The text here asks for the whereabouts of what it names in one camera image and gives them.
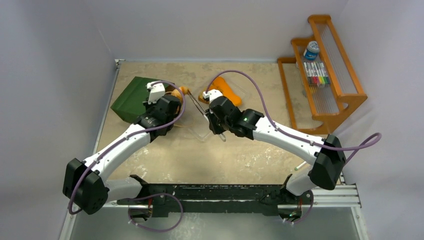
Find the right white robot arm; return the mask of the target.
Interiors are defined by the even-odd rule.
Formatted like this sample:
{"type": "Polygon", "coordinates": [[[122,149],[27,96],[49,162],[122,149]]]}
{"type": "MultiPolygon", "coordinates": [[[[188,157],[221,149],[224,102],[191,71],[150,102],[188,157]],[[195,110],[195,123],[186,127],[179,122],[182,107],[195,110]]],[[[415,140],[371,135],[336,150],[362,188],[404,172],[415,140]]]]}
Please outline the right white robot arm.
{"type": "Polygon", "coordinates": [[[288,151],[309,164],[289,175],[280,196],[288,204],[294,203],[304,192],[315,187],[334,190],[346,163],[345,154],[335,148],[341,146],[334,135],[327,138],[306,135],[284,125],[272,122],[263,113],[240,110],[228,98],[219,96],[206,110],[209,128],[215,135],[229,131],[240,138],[265,142],[288,151]]]}

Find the metal tongs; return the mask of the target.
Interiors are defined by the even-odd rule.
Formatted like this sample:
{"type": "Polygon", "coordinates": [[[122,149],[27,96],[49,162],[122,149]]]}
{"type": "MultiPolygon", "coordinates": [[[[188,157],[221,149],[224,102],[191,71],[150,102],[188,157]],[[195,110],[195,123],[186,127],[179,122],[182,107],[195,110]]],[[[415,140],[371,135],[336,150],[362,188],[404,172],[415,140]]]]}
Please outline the metal tongs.
{"type": "MultiPolygon", "coordinates": [[[[207,111],[200,105],[200,103],[196,100],[196,98],[194,97],[194,95],[190,92],[190,90],[188,90],[187,95],[190,97],[190,99],[192,100],[192,102],[194,103],[195,107],[198,109],[198,111],[202,114],[202,116],[206,119],[207,122],[209,122],[209,119],[207,117],[207,111]]],[[[223,141],[226,142],[226,136],[221,133],[218,134],[219,138],[223,141]]]]}

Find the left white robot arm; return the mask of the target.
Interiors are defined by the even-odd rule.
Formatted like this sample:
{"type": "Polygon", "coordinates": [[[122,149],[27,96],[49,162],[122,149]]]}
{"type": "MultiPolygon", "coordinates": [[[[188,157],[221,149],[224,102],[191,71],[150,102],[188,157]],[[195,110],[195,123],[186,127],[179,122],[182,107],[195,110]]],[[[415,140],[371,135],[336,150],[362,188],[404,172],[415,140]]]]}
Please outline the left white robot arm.
{"type": "Polygon", "coordinates": [[[105,203],[125,198],[138,205],[148,201],[148,189],[134,177],[125,179],[123,186],[113,185],[108,179],[132,154],[165,136],[184,113],[186,101],[165,94],[155,103],[143,104],[145,112],[112,143],[84,160],[74,158],[67,163],[62,192],[69,198],[69,214],[92,215],[105,203]]]}

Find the fake croissant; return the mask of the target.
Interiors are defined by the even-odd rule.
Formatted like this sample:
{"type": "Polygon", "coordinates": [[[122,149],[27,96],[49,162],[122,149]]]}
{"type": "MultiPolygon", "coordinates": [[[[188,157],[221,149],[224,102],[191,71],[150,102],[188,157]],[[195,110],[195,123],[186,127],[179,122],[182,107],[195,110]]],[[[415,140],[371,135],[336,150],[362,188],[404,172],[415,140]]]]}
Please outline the fake croissant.
{"type": "Polygon", "coordinates": [[[189,88],[186,86],[180,86],[171,91],[171,95],[178,98],[181,103],[184,102],[185,95],[188,95],[190,92],[189,88]]]}

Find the green paper bag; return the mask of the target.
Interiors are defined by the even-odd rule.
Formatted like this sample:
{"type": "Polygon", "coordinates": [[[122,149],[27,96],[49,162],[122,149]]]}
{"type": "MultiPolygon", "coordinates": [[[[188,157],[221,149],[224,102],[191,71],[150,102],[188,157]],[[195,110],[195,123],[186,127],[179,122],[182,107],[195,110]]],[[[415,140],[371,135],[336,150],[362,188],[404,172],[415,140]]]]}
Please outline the green paper bag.
{"type": "MultiPolygon", "coordinates": [[[[136,76],[123,90],[118,98],[112,103],[111,109],[118,117],[127,123],[133,124],[135,119],[143,114],[146,110],[143,102],[148,103],[149,92],[147,83],[159,81],[155,78],[136,76]]],[[[165,92],[174,90],[173,85],[168,82],[162,82],[165,87],[165,92]]]]}

